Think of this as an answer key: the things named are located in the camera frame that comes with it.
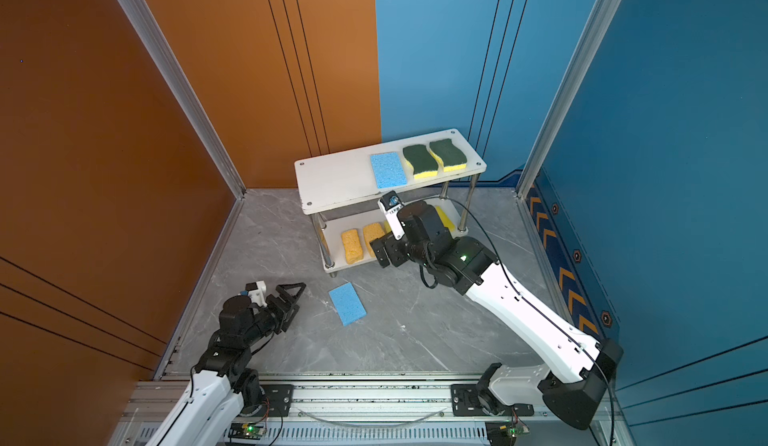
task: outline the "shelf leg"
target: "shelf leg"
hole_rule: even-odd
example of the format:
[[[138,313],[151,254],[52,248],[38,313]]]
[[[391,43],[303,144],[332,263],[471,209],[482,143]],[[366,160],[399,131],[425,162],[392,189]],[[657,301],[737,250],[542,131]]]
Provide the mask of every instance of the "shelf leg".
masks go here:
[[[440,190],[440,199],[444,200],[448,198],[448,184],[450,184],[450,181],[446,181],[442,184],[442,189]]]
[[[312,214],[312,225],[315,227],[315,235],[317,236],[317,242],[320,244],[320,254],[322,255],[322,262],[326,268],[333,268],[335,263],[331,258],[331,254],[328,251],[328,243],[326,242],[326,235],[322,234],[322,230],[325,229],[326,223],[320,218],[318,212]]]
[[[467,210],[469,209],[469,203],[472,202],[472,194],[475,192],[475,187],[478,184],[478,178],[480,177],[479,174],[475,174],[472,176],[472,179],[469,183],[469,191],[467,192],[467,201],[464,205],[465,209],[462,211],[462,219],[458,222],[458,230],[460,232],[466,232],[467,230]]]

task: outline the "dark blue wall panel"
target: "dark blue wall panel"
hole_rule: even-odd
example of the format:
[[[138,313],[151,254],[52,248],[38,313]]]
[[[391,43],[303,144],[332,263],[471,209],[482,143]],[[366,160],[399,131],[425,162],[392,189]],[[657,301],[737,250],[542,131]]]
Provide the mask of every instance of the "dark blue wall panel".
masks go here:
[[[485,151],[482,180],[516,170],[594,1],[376,0],[382,140],[456,128]]]
[[[768,367],[756,345],[631,385],[768,335],[767,18],[768,0],[623,0],[544,163],[620,321],[622,405]],[[765,376],[626,414],[645,423],[768,398]],[[633,432],[640,446],[683,444],[654,441],[724,415]],[[727,427],[758,444],[739,436],[744,422]]]

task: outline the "orange chevron arrow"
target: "orange chevron arrow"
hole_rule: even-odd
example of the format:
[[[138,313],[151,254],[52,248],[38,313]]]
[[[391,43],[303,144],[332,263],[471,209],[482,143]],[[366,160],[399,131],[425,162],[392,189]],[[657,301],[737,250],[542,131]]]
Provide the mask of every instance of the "orange chevron arrow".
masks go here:
[[[537,230],[537,231],[541,231],[541,230],[542,230],[542,228],[541,228],[541,225],[542,225],[542,218],[544,218],[545,220],[548,220],[548,219],[549,219],[549,216],[547,216],[547,215],[546,215],[545,213],[543,213],[543,212],[537,212],[537,213],[536,213],[536,230]]]
[[[561,291],[563,290],[563,276],[567,276],[567,277],[573,279],[574,281],[576,281],[576,278],[574,278],[574,275],[573,275],[572,272],[570,272],[569,270],[567,270],[565,268],[560,268],[560,290]]]
[[[542,201],[541,198],[537,198],[537,197],[531,198],[531,216],[533,215],[533,203],[534,202],[541,202],[541,201]]]
[[[576,301],[579,301],[584,306],[587,305],[587,303],[584,300],[584,298],[582,298],[580,295],[578,295],[575,292],[573,292],[573,290],[571,289],[571,291],[568,291],[568,310],[571,312],[571,314],[574,313],[574,299]]]
[[[598,327],[592,324],[592,322],[589,319],[586,319],[582,315],[579,315],[578,317],[578,328],[581,329],[581,331],[584,330],[584,326],[587,326],[592,331],[594,331],[594,334],[599,335]]]
[[[547,249],[547,236],[552,236],[553,238],[558,237],[558,235],[554,234],[554,231],[544,228],[544,240],[543,240],[544,249]]]

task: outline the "green and yellow sponge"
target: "green and yellow sponge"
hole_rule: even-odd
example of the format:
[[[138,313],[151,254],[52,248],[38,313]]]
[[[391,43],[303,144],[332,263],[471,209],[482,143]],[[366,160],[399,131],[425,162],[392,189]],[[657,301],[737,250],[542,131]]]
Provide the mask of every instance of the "green and yellow sponge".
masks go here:
[[[427,146],[423,144],[406,146],[402,148],[402,155],[406,158],[408,166],[413,168],[413,179],[420,180],[437,175],[437,161],[429,153]]]
[[[445,172],[463,170],[467,167],[466,155],[454,146],[450,139],[431,142],[429,150]]]

